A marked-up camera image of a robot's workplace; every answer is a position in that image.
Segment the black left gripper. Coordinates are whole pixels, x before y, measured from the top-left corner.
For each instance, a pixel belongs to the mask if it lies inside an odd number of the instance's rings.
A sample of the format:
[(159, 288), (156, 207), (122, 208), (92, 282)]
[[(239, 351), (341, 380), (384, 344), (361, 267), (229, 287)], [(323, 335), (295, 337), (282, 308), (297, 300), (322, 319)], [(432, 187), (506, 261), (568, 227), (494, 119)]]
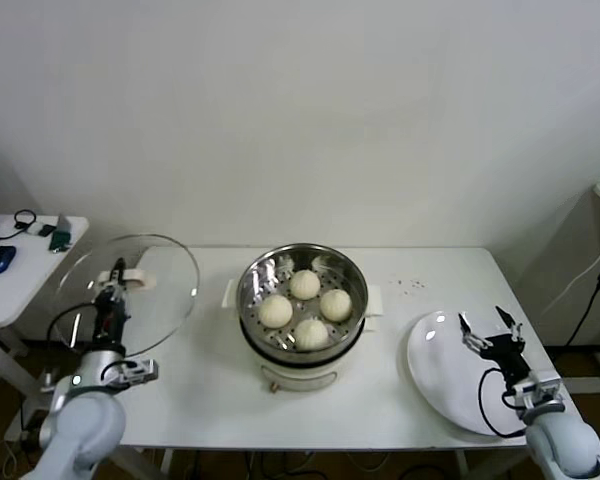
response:
[(124, 350), (122, 343), (125, 323), (129, 318), (126, 311), (128, 288), (125, 286), (126, 261), (119, 257), (111, 270), (99, 274), (99, 286), (110, 288), (111, 292), (101, 292), (94, 300), (96, 317), (92, 344), (98, 348)]

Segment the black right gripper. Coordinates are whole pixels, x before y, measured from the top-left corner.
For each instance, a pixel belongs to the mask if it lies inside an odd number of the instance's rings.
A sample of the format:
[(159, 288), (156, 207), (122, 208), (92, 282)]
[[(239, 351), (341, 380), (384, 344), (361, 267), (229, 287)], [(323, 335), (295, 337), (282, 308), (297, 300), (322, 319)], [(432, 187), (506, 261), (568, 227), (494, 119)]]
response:
[(507, 331), (500, 335), (486, 339), (475, 335), (463, 313), (458, 314), (462, 343), (474, 353), (481, 353), (485, 360), (494, 361), (500, 368), (506, 385), (515, 385), (525, 380), (530, 372), (530, 367), (522, 353), (525, 341), (521, 335), (521, 323), (517, 323), (513, 316), (500, 306), (496, 307)]

